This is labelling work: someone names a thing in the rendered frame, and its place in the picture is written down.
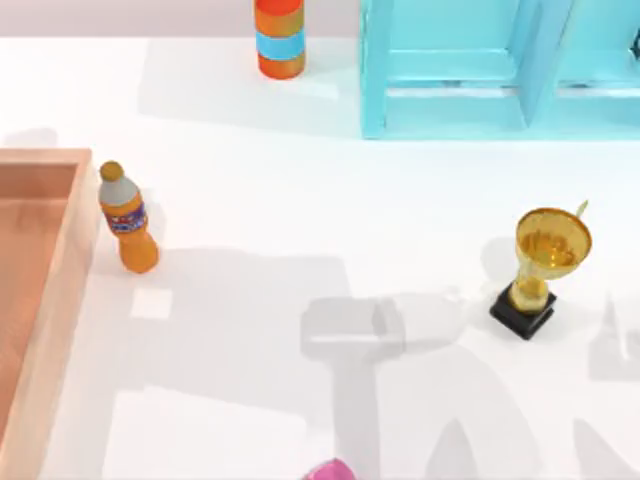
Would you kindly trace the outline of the salmon-coloured shallow box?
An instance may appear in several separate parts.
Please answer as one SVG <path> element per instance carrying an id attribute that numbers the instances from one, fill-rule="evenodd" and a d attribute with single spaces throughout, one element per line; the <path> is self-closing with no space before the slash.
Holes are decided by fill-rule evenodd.
<path id="1" fill-rule="evenodd" d="M 37 480 L 92 262 L 92 153 L 0 148 L 0 480 Z"/>

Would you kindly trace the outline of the orange and blue can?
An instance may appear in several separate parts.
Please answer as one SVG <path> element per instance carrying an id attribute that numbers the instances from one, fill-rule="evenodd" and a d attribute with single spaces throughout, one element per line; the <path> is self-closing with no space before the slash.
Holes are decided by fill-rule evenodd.
<path id="1" fill-rule="evenodd" d="M 254 0 L 259 70 L 288 80 L 305 68 L 304 0 Z"/>

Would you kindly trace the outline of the light blue rack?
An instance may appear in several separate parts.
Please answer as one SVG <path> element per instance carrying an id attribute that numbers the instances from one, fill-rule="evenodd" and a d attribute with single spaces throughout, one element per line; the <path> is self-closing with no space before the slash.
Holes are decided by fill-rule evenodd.
<path id="1" fill-rule="evenodd" d="M 640 140 L 640 0 L 360 0 L 368 139 Z"/>

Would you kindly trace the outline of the pink object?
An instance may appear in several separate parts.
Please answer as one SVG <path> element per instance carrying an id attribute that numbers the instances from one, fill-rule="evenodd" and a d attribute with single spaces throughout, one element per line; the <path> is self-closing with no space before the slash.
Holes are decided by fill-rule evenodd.
<path id="1" fill-rule="evenodd" d="M 307 472 L 302 480 L 357 480 L 352 469 L 342 460 L 328 460 Z"/>

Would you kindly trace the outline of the orange soda bottle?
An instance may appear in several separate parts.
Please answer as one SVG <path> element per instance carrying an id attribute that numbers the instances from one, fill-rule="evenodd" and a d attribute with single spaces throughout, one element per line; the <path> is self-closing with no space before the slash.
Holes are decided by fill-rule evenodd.
<path id="1" fill-rule="evenodd" d="M 103 163 L 99 174 L 99 204 L 109 230 L 119 242 L 122 264 L 133 273 L 149 272 L 159 261 L 159 248 L 148 231 L 148 214 L 141 190 L 114 160 Z"/>

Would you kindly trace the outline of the gold trophy with black base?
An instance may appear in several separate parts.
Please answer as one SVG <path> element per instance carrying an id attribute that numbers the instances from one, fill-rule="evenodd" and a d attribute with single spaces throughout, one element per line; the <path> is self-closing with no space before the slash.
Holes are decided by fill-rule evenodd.
<path id="1" fill-rule="evenodd" d="M 531 339 L 554 313 L 550 280 L 563 278 L 586 259 L 592 236 L 582 221 L 589 202 L 572 213 L 541 207 L 524 214 L 515 230 L 518 270 L 489 313 L 523 340 Z"/>

